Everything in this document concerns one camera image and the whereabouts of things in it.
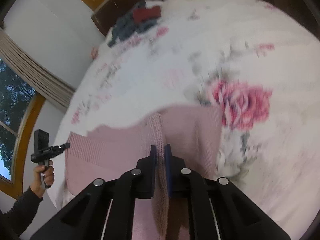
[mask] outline white bedsheet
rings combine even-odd
[[[100,50],[55,144],[100,124],[130,126],[172,104],[224,104],[218,176],[298,240],[320,208],[319,41],[259,0],[166,0],[162,16],[147,33]],[[226,106],[242,89],[256,109],[236,103],[235,115]],[[64,155],[53,161],[48,194],[61,208],[70,197]]]

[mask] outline silver screw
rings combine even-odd
[[[183,169],[181,169],[181,171],[180,171],[182,174],[185,174],[185,175],[187,175],[187,174],[190,174],[191,173],[191,170],[190,169],[188,169],[188,168],[183,168]]]
[[[141,173],[141,170],[139,170],[139,169],[133,169],[132,171],[131,171],[131,174],[132,175],[139,175]]]
[[[227,178],[220,178],[218,180],[218,182],[221,184],[221,185],[227,185],[229,183],[229,180]]]
[[[103,180],[103,179],[95,179],[94,182],[93,182],[93,185],[99,187],[99,186],[101,186],[103,183],[104,183],[104,180]]]

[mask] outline beige curtain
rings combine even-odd
[[[39,94],[63,112],[66,111],[74,88],[40,66],[2,29],[0,29],[0,58]]]

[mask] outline pink sweater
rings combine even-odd
[[[189,239],[186,202],[169,201],[167,195],[164,145],[170,143],[172,154],[183,158],[187,167],[212,178],[216,172],[221,119],[219,107],[174,106],[127,129],[99,126],[87,137],[71,133],[71,147],[65,154],[68,190],[77,195],[96,178],[119,178],[135,168],[138,159],[148,156],[154,144],[155,194],[151,200],[136,200],[132,239]]]

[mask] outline black sleeve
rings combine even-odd
[[[43,198],[39,198],[29,187],[27,191],[17,199],[12,209],[3,214],[3,218],[18,236],[31,224],[42,200]]]

